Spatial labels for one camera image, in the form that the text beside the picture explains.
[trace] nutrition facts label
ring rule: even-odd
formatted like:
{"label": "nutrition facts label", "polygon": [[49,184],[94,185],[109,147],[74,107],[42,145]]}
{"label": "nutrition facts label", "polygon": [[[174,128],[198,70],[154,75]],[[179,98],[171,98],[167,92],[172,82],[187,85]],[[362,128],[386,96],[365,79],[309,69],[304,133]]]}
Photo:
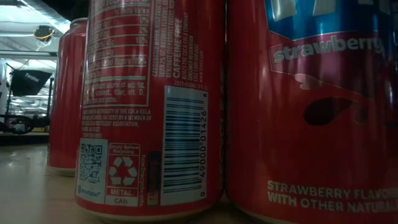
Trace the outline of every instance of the nutrition facts label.
{"label": "nutrition facts label", "polygon": [[100,2],[91,4],[83,107],[148,106],[152,0]]}

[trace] ceiling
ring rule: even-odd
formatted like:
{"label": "ceiling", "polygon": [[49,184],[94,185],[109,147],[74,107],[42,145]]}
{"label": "ceiling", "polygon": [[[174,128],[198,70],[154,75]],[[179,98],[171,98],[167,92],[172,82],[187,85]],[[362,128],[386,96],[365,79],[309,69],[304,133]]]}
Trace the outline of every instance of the ceiling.
{"label": "ceiling", "polygon": [[[64,23],[62,26],[54,27],[54,21],[48,15],[42,14],[42,11],[23,4],[1,5],[2,2],[4,0],[0,0],[0,58],[6,60],[15,69],[55,73],[59,40],[69,24]],[[33,35],[34,30],[43,25],[55,28],[52,40],[46,44],[38,41]],[[53,52],[54,54],[38,54],[37,52]],[[12,69],[8,67],[7,74],[11,71]],[[45,115],[49,92],[50,80],[37,96],[12,97],[11,114]]]}

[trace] can rim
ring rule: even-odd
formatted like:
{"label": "can rim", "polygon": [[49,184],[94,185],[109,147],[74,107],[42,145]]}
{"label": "can rim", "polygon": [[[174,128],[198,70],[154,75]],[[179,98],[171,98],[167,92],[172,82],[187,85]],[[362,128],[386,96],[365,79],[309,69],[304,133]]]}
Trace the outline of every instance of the can rim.
{"label": "can rim", "polygon": [[74,25],[77,22],[83,22],[83,21],[87,21],[87,17],[83,17],[83,18],[79,18],[79,19],[74,19],[71,23],[70,23],[70,27],[72,27],[72,25]]}

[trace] softbox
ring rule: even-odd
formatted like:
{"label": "softbox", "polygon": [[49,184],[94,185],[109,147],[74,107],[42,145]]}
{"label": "softbox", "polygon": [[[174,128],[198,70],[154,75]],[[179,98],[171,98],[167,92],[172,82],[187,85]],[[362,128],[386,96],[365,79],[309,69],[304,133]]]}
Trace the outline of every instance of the softbox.
{"label": "softbox", "polygon": [[11,91],[14,96],[35,96],[47,83],[52,73],[35,70],[14,70]]}

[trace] aluminum can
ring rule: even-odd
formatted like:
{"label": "aluminum can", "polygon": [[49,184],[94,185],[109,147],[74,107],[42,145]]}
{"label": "aluminum can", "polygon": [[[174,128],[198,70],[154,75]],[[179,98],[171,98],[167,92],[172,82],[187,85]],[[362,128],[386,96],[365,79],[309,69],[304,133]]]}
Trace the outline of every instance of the aluminum can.
{"label": "aluminum can", "polygon": [[51,113],[48,166],[75,175],[80,142],[80,104],[87,18],[71,22],[60,39]]}
{"label": "aluminum can", "polygon": [[390,1],[230,0],[228,15],[229,199],[270,223],[397,223]]}
{"label": "aluminum can", "polygon": [[90,1],[76,201],[154,221],[220,198],[225,2]]}

